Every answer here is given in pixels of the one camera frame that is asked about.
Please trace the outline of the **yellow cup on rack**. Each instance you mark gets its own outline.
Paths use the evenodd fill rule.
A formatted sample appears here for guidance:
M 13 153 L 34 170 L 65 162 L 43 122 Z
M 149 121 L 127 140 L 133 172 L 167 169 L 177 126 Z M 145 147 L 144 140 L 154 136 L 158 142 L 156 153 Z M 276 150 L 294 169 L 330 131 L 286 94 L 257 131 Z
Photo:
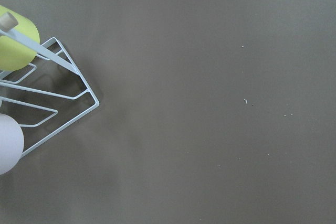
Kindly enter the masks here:
M 39 32 L 31 20 L 1 5 L 1 15 L 6 12 L 11 13 L 18 20 L 18 25 L 14 27 L 17 31 L 40 43 Z M 36 54 L 35 51 L 17 41 L 1 36 L 1 70 L 22 69 L 35 58 Z

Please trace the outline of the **pink cup on rack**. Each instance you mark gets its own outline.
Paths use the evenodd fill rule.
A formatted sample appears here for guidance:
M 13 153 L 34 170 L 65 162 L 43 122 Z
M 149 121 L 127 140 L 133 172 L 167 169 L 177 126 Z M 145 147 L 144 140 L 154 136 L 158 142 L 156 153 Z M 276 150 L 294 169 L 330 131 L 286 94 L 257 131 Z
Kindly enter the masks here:
M 22 128 L 12 117 L 1 114 L 1 175 L 18 163 L 23 149 Z

